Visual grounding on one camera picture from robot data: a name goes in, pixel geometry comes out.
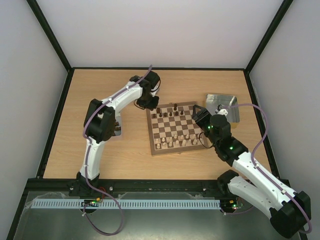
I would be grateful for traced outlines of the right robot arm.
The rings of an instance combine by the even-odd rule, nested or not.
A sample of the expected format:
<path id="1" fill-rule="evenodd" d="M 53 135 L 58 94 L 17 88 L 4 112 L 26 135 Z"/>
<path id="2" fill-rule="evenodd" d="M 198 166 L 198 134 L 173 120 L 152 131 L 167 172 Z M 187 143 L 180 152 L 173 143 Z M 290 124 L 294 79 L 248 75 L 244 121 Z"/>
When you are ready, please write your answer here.
<path id="1" fill-rule="evenodd" d="M 260 210 L 273 228 L 284 238 L 297 232 L 309 234 L 311 224 L 311 199 L 304 192 L 297 192 L 261 165 L 249 149 L 232 136 L 227 120 L 229 106 L 220 105 L 215 114 L 199 105 L 192 107 L 192 119 L 210 141 L 217 156 L 231 170 L 218 179 L 218 191 L 236 195 Z"/>

